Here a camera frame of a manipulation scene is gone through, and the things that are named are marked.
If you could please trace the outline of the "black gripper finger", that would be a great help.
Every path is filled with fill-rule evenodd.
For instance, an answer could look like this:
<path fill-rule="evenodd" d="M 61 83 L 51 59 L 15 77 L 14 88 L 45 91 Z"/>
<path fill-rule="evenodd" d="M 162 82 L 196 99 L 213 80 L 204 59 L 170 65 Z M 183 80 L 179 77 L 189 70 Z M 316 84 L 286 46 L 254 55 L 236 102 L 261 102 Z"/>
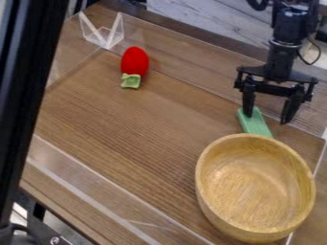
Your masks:
<path fill-rule="evenodd" d="M 248 83 L 244 89 L 244 112 L 248 117 L 253 116 L 254 102 L 256 102 L 256 85 Z"/>
<path fill-rule="evenodd" d="M 304 100 L 305 100 L 305 94 L 302 92 L 297 92 L 288 98 L 284 105 L 281 124 L 288 124 L 293 121 L 297 112 L 301 108 L 301 105 L 304 103 Z"/>

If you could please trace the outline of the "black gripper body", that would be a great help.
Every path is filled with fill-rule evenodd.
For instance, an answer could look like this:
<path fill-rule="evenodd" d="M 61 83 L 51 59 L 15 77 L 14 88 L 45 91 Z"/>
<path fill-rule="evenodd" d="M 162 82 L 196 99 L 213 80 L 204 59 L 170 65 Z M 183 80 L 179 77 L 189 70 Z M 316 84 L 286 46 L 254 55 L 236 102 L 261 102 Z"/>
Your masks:
<path fill-rule="evenodd" d="M 297 92 L 305 94 L 304 102 L 313 100 L 313 90 L 318 79 L 301 72 L 292 71 L 288 78 L 273 78 L 266 74 L 265 66 L 241 66 L 234 87 L 244 93 L 245 85 L 256 85 L 256 93 L 289 98 Z"/>

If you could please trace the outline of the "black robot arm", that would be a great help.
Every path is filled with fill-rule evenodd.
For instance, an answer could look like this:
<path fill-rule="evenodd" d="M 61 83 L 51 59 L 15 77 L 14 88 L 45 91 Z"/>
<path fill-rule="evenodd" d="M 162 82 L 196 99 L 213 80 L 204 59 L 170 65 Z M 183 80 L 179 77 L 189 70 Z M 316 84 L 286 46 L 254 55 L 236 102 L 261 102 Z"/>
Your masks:
<path fill-rule="evenodd" d="M 273 2 L 273 37 L 266 63 L 261 66 L 241 66 L 234 87 L 244 93 L 244 112 L 254 114 L 256 94 L 286 97 L 281 124 L 293 121 L 301 105 L 313 100 L 318 78 L 293 69 L 294 60 L 301 58 L 304 40 L 309 39 L 318 25 L 320 0 L 248 0 L 257 11 L 265 11 Z"/>

